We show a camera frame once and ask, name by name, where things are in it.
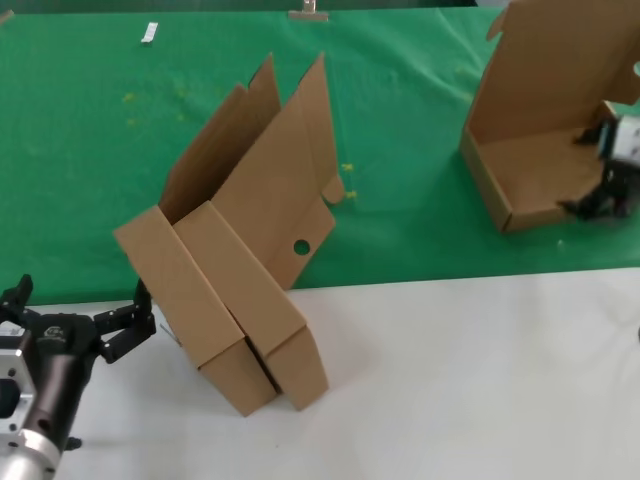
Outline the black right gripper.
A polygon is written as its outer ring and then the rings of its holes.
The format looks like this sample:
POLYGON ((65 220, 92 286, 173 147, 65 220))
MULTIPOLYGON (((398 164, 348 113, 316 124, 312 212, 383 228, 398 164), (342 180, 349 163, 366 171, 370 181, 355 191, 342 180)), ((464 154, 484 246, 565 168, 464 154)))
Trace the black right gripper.
MULTIPOLYGON (((601 145, 606 137, 607 122, 584 129, 573 140, 576 145, 601 145)), ((605 217, 627 216, 630 202, 639 192, 639 168, 623 162, 606 162, 603 186, 596 186, 579 200, 560 200, 557 205, 566 213, 588 221, 605 217)))

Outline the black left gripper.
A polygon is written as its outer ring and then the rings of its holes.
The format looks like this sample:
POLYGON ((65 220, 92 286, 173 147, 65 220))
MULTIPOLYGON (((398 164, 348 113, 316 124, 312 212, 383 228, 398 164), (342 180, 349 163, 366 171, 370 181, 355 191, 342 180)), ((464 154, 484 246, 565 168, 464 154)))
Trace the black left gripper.
POLYGON ((83 392, 99 355, 113 364, 156 333, 152 298, 141 279, 133 303, 94 317, 27 309, 33 281, 24 274, 1 294, 1 323, 25 328, 35 352, 35 400, 24 427, 64 452, 83 392), (108 340, 103 336, 116 333, 108 340))

